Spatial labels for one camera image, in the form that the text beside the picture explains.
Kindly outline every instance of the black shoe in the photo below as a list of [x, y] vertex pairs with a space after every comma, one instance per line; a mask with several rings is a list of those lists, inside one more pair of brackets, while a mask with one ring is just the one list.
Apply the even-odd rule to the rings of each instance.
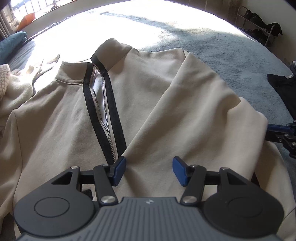
[[296, 61], [293, 61], [290, 65], [290, 70], [292, 71], [293, 75], [296, 75]]
[[263, 45], [265, 45], [265, 43], [266, 43], [266, 41], [267, 41], [267, 36], [264, 34], [264, 33], [262, 33], [262, 35], [260, 36], [260, 38], [257, 40], [259, 43], [261, 43], [261, 44], [263, 44]]
[[279, 34], [283, 35], [283, 33], [281, 32], [281, 26], [280, 26], [280, 24], [278, 24], [278, 23], [267, 24], [267, 25], [265, 25], [264, 28], [265, 28], [268, 32], [270, 32], [270, 30], [271, 30], [271, 28], [272, 28], [273, 25], [275, 25], [275, 26], [274, 26], [274, 28], [273, 28], [271, 34], [272, 34], [273, 36], [276, 36], [276, 37], [278, 37]]
[[[258, 42], [261, 43], [261, 44], [264, 45], [264, 46], [265, 46], [265, 44], [266, 44], [266, 41], [267, 41], [267, 36], [266, 36], [266, 38], [265, 38], [265, 37], [260, 37], [260, 38], [258, 39]], [[270, 41], [267, 42], [266, 47], [271, 47], [271, 42], [270, 42]]]
[[252, 32], [249, 33], [249, 35], [258, 40], [264, 33], [260, 29], [254, 29]]
[[244, 17], [248, 20], [250, 20], [251, 17], [253, 17], [254, 13], [252, 13], [250, 10], [246, 11], [246, 14], [244, 15]]
[[258, 25], [259, 27], [265, 28], [266, 24], [262, 21], [262, 19], [254, 13], [254, 16], [250, 18], [250, 21], [254, 24]]

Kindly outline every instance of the zipper teeth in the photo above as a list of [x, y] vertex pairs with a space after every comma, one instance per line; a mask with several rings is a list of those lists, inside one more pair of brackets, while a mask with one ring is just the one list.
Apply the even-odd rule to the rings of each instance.
[[100, 73], [100, 76], [102, 78], [102, 89], [103, 89], [103, 103], [104, 103], [104, 111], [105, 111], [105, 119], [106, 119], [106, 125], [104, 124], [103, 120], [102, 120], [102, 117], [101, 117], [101, 113], [100, 113], [100, 108], [99, 108], [99, 104], [98, 104], [98, 100], [96, 98], [96, 93], [95, 91], [92, 89], [93, 91], [93, 94], [94, 94], [94, 97], [95, 97], [95, 102], [96, 102], [96, 105], [98, 107], [98, 110], [99, 110], [99, 115], [100, 115], [100, 121], [102, 122], [105, 130], [107, 131], [107, 138], [108, 138], [108, 141], [109, 141], [109, 144], [110, 144], [110, 147], [111, 147], [111, 152], [112, 152], [112, 157], [113, 157], [113, 161], [115, 162], [116, 161], [116, 157], [115, 157], [115, 151], [114, 151], [114, 148], [113, 148], [113, 144], [112, 144], [112, 140], [111, 140], [111, 134], [110, 134], [110, 128], [109, 128], [109, 124], [108, 124], [108, 115], [107, 115], [107, 107], [106, 107], [106, 92], [105, 92], [105, 79], [104, 77], [102, 76], [101, 72], [99, 71], [99, 69], [95, 66], [95, 68], [98, 70], [98, 72]]
[[99, 121], [100, 121], [100, 123], [102, 124], [102, 126], [105, 128], [105, 130], [108, 132], [107, 127], [105, 126], [105, 123], [103, 122], [103, 119], [102, 119], [102, 116], [101, 116], [101, 111], [100, 111], [100, 108], [99, 108], [98, 100], [97, 100], [97, 98], [96, 98], [96, 93], [95, 93], [95, 91], [94, 91], [93, 88], [92, 88], [91, 90], [92, 90], [92, 92], [93, 92], [94, 100], [95, 100], [95, 102], [96, 102], [96, 106], [97, 106], [97, 109], [98, 109], [98, 113], [99, 113]]

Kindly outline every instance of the wall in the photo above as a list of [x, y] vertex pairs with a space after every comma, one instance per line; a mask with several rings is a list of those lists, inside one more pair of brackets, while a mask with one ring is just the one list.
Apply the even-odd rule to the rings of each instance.
[[22, 31], [26, 31], [29, 38], [39, 31], [45, 29], [47, 26], [62, 21], [67, 17], [96, 7], [122, 1], [124, 0], [76, 0], [44, 14], [22, 29]]
[[296, 60], [296, 10], [285, 0], [243, 0], [242, 5], [257, 13], [266, 24], [279, 23], [283, 36], [275, 39], [271, 48], [282, 62]]
[[240, 2], [242, 0], [207, 0], [207, 1], [206, 0], [169, 0], [169, 1], [182, 3], [184, 5], [198, 8], [203, 11], [206, 10], [206, 12], [212, 13], [219, 18], [231, 21], [230, 15], [233, 15], [232, 18], [235, 20], [237, 9], [240, 6]]

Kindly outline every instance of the gray ribbed gripper plate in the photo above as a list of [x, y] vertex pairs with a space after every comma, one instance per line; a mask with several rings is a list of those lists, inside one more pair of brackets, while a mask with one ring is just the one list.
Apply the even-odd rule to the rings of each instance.
[[[19, 241], [248, 241], [214, 229], [195, 207], [176, 198], [126, 197], [100, 209], [83, 229], [66, 237], [43, 239], [24, 234]], [[280, 241], [275, 235], [252, 241]]]

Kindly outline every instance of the orange object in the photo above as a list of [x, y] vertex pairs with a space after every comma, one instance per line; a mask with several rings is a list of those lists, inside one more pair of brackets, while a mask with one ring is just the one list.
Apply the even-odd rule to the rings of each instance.
[[35, 13], [29, 13], [21, 20], [19, 26], [17, 27], [17, 31], [20, 31], [25, 26], [29, 25], [35, 19]]

